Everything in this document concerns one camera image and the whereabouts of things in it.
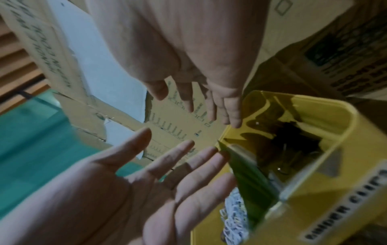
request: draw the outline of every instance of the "hand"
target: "hand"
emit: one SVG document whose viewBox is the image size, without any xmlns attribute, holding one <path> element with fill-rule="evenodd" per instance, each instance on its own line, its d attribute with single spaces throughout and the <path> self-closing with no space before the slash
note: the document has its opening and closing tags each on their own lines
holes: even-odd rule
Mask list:
<svg viewBox="0 0 387 245">
<path fill-rule="evenodd" d="M 210 147 L 159 182 L 194 146 L 190 140 L 139 172 L 116 176 L 151 135 L 140 130 L 28 197 L 0 223 L 0 244 L 177 244 L 225 199 L 235 179 L 225 174 L 209 184 L 228 159 Z"/>
<path fill-rule="evenodd" d="M 269 0 L 88 0 L 117 61 L 158 100 L 172 76 L 193 112 L 199 83 L 207 115 L 241 125 L 241 94 L 261 45 Z"/>
</svg>

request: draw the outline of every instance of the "white label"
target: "white label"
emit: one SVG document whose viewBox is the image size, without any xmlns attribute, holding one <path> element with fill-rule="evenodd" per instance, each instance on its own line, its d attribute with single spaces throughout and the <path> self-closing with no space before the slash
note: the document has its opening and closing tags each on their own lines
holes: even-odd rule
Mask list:
<svg viewBox="0 0 387 245">
<path fill-rule="evenodd" d="M 298 239 L 309 244 L 317 244 L 385 186 L 387 186 L 387 160 L 383 160 L 371 170 L 356 188 L 302 232 Z"/>
</svg>

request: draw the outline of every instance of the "sheet of paper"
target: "sheet of paper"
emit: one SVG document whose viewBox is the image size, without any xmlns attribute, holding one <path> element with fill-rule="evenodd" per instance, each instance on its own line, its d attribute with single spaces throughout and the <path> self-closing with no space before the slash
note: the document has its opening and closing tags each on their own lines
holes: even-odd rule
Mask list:
<svg viewBox="0 0 387 245">
<path fill-rule="evenodd" d="M 135 134 L 134 131 L 110 119 L 105 119 L 104 125 L 106 130 L 106 143 L 112 146 L 124 143 L 129 137 Z M 138 154 L 136 158 L 141 159 L 143 154 L 144 151 Z"/>
<path fill-rule="evenodd" d="M 114 59 L 89 14 L 67 0 L 48 0 L 91 95 L 145 121 L 145 86 Z"/>
</svg>

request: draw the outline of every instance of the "teal cloth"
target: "teal cloth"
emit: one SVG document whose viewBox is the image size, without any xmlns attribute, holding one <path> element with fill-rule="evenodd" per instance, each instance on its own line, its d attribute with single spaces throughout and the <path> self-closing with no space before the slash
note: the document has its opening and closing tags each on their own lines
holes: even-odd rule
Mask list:
<svg viewBox="0 0 387 245">
<path fill-rule="evenodd" d="M 0 117 L 0 219 L 72 164 L 97 153 L 75 136 L 49 90 Z M 141 166 L 128 163 L 117 175 Z"/>
</svg>

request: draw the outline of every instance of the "yellow plastic bin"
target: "yellow plastic bin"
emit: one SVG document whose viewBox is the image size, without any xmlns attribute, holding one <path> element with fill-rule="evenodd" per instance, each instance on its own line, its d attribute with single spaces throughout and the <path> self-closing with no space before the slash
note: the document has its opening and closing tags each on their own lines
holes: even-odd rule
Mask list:
<svg viewBox="0 0 387 245">
<path fill-rule="evenodd" d="M 238 144 L 263 159 L 273 132 L 295 121 L 321 137 L 323 153 L 293 170 L 280 201 L 247 244 L 336 245 L 387 210 L 387 138 L 350 104 L 310 96 L 253 91 L 243 101 L 243 125 L 220 141 Z M 279 162 L 272 163 L 274 168 Z M 219 209 L 192 233 L 194 245 L 224 244 Z"/>
</svg>

